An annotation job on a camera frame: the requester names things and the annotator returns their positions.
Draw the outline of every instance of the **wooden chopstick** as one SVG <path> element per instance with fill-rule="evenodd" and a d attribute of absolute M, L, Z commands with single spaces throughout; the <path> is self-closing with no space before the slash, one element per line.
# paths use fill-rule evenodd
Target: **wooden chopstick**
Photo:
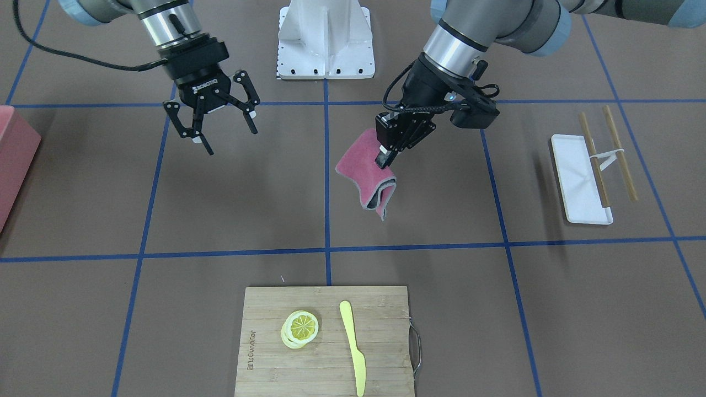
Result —
<path fill-rule="evenodd" d="M 593 144 L 593 138 L 591 137 L 591 131 L 588 129 L 588 120 L 586 120 L 586 114 L 584 112 L 579 113 L 579 120 L 581 121 L 581 129 L 583 129 L 583 138 L 586 141 L 586 148 L 588 149 L 589 156 L 595 156 L 596 146 Z M 598 195 L 601 198 L 601 207 L 608 208 L 611 206 L 608 201 L 608 193 L 606 191 L 606 185 L 603 183 L 603 176 L 601 175 L 601 166 L 598 163 L 598 159 L 591 157 L 591 168 L 593 169 L 593 177 L 596 179 L 596 186 L 598 186 Z"/>
<path fill-rule="evenodd" d="M 603 107 L 603 114 L 606 116 L 606 123 L 608 123 L 608 128 L 611 130 L 611 136 L 613 137 L 613 145 L 615 149 L 622 149 L 623 145 L 618 137 L 618 129 L 616 128 L 616 122 L 613 120 L 613 114 L 611 113 L 610 106 L 606 105 Z M 631 201 L 638 200 L 638 191 L 635 189 L 635 184 L 633 183 L 633 176 L 630 174 L 630 169 L 628 169 L 628 161 L 625 157 L 625 152 L 619 151 L 616 153 L 618 157 L 618 162 L 620 163 L 620 169 L 623 172 L 623 181 L 625 181 L 625 187 L 628 189 L 628 196 Z"/>

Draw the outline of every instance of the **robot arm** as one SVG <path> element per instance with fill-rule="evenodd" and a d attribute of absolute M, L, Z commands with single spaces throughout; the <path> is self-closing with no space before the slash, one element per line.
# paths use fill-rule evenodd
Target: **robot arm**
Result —
<path fill-rule="evenodd" d="M 419 58 L 385 93 L 389 112 L 376 117 L 377 165 L 389 166 L 399 152 L 429 135 L 435 114 L 453 111 L 451 122 L 459 128 L 490 126 L 500 114 L 492 99 L 499 89 L 475 85 L 488 67 L 483 60 L 488 48 L 495 42 L 533 56 L 550 55 L 568 38 L 570 12 L 694 28 L 706 22 L 706 0 L 433 0 L 438 25 Z M 400 103 L 388 105 L 389 92 L 408 71 Z"/>
<path fill-rule="evenodd" d="M 260 98 L 247 72 L 237 71 L 232 77 L 223 73 L 218 63 L 229 56 L 225 43 L 201 31 L 188 0 L 59 0 L 59 3 L 67 14 L 85 25 L 109 23 L 128 13 L 137 15 L 162 57 L 161 64 L 176 84 L 179 98 L 193 108 L 193 124 L 185 127 L 177 116 L 181 105 L 176 101 L 163 102 L 180 137 L 202 143 L 212 155 L 202 131 L 203 117 L 227 104 L 240 109 L 250 131 L 257 134 L 253 118 Z M 243 86 L 246 101 L 230 95 L 232 83 Z"/>

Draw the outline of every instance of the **gripper logo text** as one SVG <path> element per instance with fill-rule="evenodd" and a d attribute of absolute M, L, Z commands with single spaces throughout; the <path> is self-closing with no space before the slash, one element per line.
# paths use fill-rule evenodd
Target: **gripper logo text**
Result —
<path fill-rule="evenodd" d="M 193 90 L 193 93 L 196 94 L 201 88 L 206 88 L 209 85 L 214 85 L 216 83 L 218 83 L 218 80 L 214 78 L 213 80 L 206 81 L 205 83 L 199 84 L 196 87 L 191 87 L 191 89 Z"/>

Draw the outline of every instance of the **black cable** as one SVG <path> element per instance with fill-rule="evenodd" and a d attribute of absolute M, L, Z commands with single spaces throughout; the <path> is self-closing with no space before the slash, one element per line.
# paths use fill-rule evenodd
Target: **black cable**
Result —
<path fill-rule="evenodd" d="M 17 26 L 17 30 L 19 30 L 20 35 L 22 36 L 23 39 L 27 40 L 31 45 L 34 47 L 41 49 L 42 51 L 49 52 L 50 54 L 54 55 L 61 55 L 62 57 L 69 57 L 69 58 L 74 58 L 78 59 L 79 61 L 85 61 L 91 64 L 95 64 L 98 66 L 103 66 L 106 68 L 111 68 L 111 69 L 117 69 L 120 71 L 148 71 L 150 69 L 154 69 L 158 66 L 164 65 L 167 63 L 166 59 L 160 59 L 159 61 L 154 61 L 150 62 L 149 64 L 142 64 L 142 65 L 137 65 L 137 66 L 122 66 L 122 65 L 116 65 L 116 64 L 110 64 L 108 62 L 103 62 L 99 61 L 97 59 L 89 58 L 89 57 L 84 57 L 83 55 L 78 55 L 74 54 L 73 52 L 67 52 L 67 51 L 61 51 L 59 49 L 53 49 L 49 48 L 47 46 L 41 45 L 40 43 L 32 40 L 30 36 L 27 35 L 25 32 L 25 29 L 22 27 L 22 23 L 20 22 L 20 7 L 19 7 L 19 1 L 20 0 L 13 0 L 12 1 L 12 12 L 14 13 L 15 16 L 15 26 Z"/>
<path fill-rule="evenodd" d="M 489 88 L 494 88 L 494 89 L 495 89 L 495 92 L 492 93 L 492 94 L 486 94 L 486 93 L 485 93 L 485 90 L 487 90 L 487 89 L 489 89 Z M 492 99 L 492 98 L 495 98 L 496 96 L 500 95 L 500 87 L 499 87 L 497 84 L 488 84 L 488 85 L 484 85 L 484 86 L 482 86 L 482 87 L 478 87 L 478 89 L 479 89 L 481 92 L 483 92 L 483 95 L 485 95 L 486 98 L 491 98 L 491 99 Z"/>
<path fill-rule="evenodd" d="M 448 112 L 449 110 L 454 110 L 459 107 L 459 104 L 455 103 L 449 103 L 448 105 L 444 106 L 421 106 L 421 107 L 394 107 L 390 106 L 388 104 L 388 97 L 390 96 L 390 91 L 393 90 L 397 82 L 399 82 L 402 77 L 407 74 L 410 70 L 412 70 L 412 67 L 414 66 L 414 62 L 409 64 L 408 67 L 405 68 L 405 70 L 400 73 L 399 76 L 395 77 L 395 80 L 390 84 L 388 89 L 385 91 L 385 95 L 383 96 L 383 107 L 391 112 L 397 112 L 397 113 L 444 113 Z"/>

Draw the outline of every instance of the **red box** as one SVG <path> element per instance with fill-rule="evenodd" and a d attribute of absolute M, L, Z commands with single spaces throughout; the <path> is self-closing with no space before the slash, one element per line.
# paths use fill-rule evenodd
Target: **red box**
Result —
<path fill-rule="evenodd" d="M 0 232 L 42 137 L 12 106 L 0 106 Z"/>

